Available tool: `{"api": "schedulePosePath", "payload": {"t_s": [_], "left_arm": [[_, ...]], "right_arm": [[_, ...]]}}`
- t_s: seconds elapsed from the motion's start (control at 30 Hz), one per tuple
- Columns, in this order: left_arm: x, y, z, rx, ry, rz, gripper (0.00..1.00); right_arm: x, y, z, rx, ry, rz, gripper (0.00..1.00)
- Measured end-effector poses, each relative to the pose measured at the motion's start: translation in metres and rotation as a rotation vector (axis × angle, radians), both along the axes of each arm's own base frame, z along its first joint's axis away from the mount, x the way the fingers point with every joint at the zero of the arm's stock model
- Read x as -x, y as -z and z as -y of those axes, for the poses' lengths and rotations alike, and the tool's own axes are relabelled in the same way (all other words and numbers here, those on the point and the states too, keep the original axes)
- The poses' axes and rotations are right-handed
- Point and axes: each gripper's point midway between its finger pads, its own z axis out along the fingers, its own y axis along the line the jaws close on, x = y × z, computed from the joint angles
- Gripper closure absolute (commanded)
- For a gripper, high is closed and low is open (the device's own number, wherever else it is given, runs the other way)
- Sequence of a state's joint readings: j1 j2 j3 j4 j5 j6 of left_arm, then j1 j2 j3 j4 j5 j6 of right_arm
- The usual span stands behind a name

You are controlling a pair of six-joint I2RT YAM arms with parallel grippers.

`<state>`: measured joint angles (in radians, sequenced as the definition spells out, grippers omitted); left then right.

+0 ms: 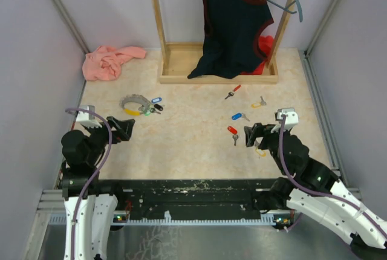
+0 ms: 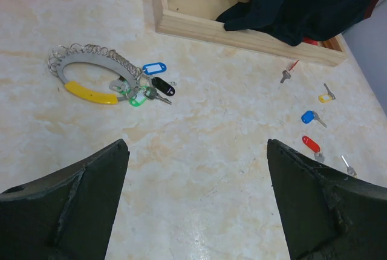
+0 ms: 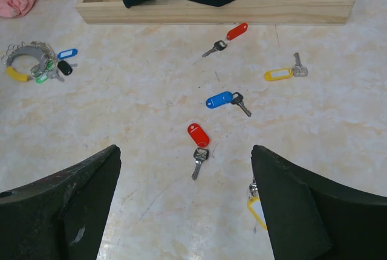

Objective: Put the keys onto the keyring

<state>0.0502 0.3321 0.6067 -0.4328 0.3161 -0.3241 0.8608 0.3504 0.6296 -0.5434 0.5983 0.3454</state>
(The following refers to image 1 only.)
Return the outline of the large keyring with rings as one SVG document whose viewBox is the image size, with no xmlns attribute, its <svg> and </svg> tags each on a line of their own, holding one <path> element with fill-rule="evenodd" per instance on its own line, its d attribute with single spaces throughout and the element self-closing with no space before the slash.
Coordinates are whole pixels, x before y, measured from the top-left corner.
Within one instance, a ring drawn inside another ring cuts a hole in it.
<svg viewBox="0 0 387 260">
<path fill-rule="evenodd" d="M 121 109 L 131 116 L 148 116 L 149 114 L 161 114 L 164 107 L 158 103 L 153 103 L 146 97 L 139 94 L 127 95 L 120 101 Z"/>
</svg>

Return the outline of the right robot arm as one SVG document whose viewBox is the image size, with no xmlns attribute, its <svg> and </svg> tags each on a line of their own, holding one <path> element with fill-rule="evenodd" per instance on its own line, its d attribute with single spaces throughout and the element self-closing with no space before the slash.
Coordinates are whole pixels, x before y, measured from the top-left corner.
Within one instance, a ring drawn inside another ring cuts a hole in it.
<svg viewBox="0 0 387 260">
<path fill-rule="evenodd" d="M 282 177 L 270 202 L 288 207 L 334 232 L 359 259 L 386 259 L 386 221 L 370 211 L 330 168 L 309 156 L 309 149 L 281 125 L 244 127 L 246 146 L 260 139 Z"/>
</svg>

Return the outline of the key with red tag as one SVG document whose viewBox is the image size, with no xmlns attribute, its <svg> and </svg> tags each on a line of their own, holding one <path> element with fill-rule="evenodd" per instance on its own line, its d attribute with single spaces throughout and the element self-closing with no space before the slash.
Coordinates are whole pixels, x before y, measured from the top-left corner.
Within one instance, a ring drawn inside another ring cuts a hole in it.
<svg viewBox="0 0 387 260">
<path fill-rule="evenodd" d="M 233 126 L 228 126 L 227 130 L 232 134 L 233 145 L 236 146 L 239 139 L 238 131 Z"/>
</svg>

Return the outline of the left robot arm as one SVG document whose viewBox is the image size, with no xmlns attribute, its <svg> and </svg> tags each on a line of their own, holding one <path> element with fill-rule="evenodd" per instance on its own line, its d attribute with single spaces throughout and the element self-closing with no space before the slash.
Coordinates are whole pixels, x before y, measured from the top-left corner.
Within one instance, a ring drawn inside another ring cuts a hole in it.
<svg viewBox="0 0 387 260">
<path fill-rule="evenodd" d="M 109 116 L 96 127 L 67 132 L 61 139 L 62 198 L 66 213 L 64 259 L 106 259 L 114 211 L 122 208 L 126 195 L 114 182 L 99 181 L 113 145 L 129 141 L 133 119 Z"/>
</svg>

